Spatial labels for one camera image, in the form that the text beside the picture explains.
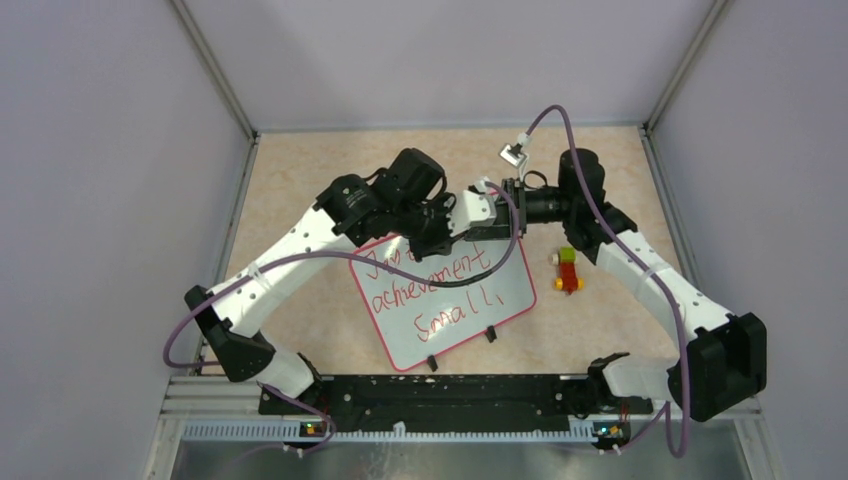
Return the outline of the red green toy car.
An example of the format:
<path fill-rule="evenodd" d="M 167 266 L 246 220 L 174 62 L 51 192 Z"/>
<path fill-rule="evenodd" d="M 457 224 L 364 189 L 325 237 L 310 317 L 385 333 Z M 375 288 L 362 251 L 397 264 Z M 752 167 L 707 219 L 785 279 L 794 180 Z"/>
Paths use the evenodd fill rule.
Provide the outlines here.
<path fill-rule="evenodd" d="M 577 274 L 577 250 L 573 247 L 561 247 L 550 255 L 550 262 L 557 268 L 554 288 L 571 295 L 584 287 L 584 280 Z"/>

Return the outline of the pink framed whiteboard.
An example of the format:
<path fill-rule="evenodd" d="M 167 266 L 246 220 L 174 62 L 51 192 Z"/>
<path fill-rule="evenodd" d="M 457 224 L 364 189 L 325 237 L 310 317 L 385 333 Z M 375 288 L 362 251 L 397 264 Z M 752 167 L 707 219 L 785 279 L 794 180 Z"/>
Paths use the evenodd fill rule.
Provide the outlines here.
<path fill-rule="evenodd" d="M 494 266 L 507 240 L 453 245 L 448 256 L 413 260 L 408 241 L 388 237 L 362 247 L 359 256 L 379 260 L 417 277 L 467 280 Z M 491 276 L 458 288 L 424 286 L 373 265 L 349 262 L 349 269 L 392 368 L 405 372 L 535 307 L 536 289 L 523 246 Z"/>

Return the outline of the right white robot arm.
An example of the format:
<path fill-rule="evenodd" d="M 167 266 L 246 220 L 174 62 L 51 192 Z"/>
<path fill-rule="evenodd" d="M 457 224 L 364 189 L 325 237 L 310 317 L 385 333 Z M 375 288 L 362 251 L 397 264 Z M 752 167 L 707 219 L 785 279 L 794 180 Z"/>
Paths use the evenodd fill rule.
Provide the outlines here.
<path fill-rule="evenodd" d="M 614 353 L 590 364 L 589 404 L 612 412 L 627 397 L 672 401 L 705 422 L 767 385 L 767 329 L 752 313 L 709 299 L 652 248 L 636 223 L 606 199 L 606 172 L 591 150 L 565 151 L 558 182 L 536 189 L 506 179 L 501 196 L 474 212 L 477 182 L 461 198 L 463 218 L 449 224 L 469 241 L 509 239 L 532 224 L 559 223 L 568 243 L 617 278 L 675 342 L 674 358 Z"/>

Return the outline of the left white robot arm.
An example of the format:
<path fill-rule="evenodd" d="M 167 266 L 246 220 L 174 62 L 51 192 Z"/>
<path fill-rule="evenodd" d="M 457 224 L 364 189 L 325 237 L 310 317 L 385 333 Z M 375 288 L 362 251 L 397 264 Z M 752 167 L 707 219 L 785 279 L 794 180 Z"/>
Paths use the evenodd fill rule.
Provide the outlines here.
<path fill-rule="evenodd" d="M 265 321 L 331 259 L 370 240 L 397 234 L 416 259 L 447 254 L 469 226 L 469 199 L 447 191 L 444 169 L 430 156 L 405 148 L 369 177 L 334 179 L 253 263 L 214 287 L 192 287 L 185 302 L 229 381 L 269 384 L 292 410 L 308 413 L 321 397 L 316 375 L 301 355 L 262 333 Z"/>

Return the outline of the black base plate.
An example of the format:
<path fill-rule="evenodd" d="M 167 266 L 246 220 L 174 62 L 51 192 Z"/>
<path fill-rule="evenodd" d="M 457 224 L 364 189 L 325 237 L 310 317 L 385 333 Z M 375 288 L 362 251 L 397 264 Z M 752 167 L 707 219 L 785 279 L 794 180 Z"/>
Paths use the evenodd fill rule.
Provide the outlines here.
<path fill-rule="evenodd" d="M 586 375 L 336 375 L 299 398 L 342 433 L 524 433 L 569 429 L 591 415 L 650 414 L 650 401 L 616 399 Z"/>

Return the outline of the aluminium frame rail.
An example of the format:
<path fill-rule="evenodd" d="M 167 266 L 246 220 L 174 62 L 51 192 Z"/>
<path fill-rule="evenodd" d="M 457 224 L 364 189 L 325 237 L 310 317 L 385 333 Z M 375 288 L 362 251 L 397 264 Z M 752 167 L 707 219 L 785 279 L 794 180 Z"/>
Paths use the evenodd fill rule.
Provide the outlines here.
<path fill-rule="evenodd" d="M 567 375 L 339 375 L 324 378 L 300 401 L 329 413 L 347 407 L 365 411 L 389 406 L 412 409 L 514 403 L 544 414 L 559 407 L 575 407 L 579 415 L 607 413 L 621 403 L 619 399 L 601 399 L 589 391 L 585 378 Z M 172 378 L 161 411 L 282 415 L 292 408 L 257 384 L 197 376 Z"/>

